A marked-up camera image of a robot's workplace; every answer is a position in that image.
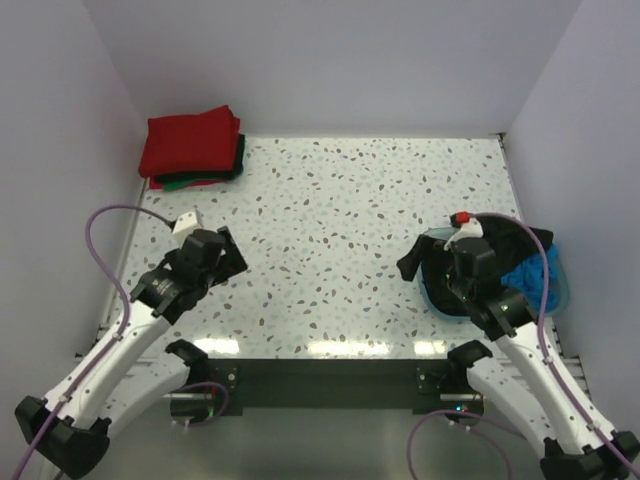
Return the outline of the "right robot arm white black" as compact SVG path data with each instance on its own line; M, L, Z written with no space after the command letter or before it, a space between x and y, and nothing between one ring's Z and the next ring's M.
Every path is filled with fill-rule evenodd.
M639 441L617 429L578 386L535 310L502 285L496 256L482 238L451 242L449 290L486 339L449 351L448 386L487 397L527 440L547 479L625 479Z

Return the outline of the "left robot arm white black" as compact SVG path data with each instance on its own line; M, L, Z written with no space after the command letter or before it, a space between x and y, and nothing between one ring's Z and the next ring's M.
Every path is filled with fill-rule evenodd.
M70 479L102 460L116 417L105 413L110 395L140 356L213 287L247 269L230 230L196 228L180 247L143 274L109 331L44 397L25 397L14 415L29 448Z

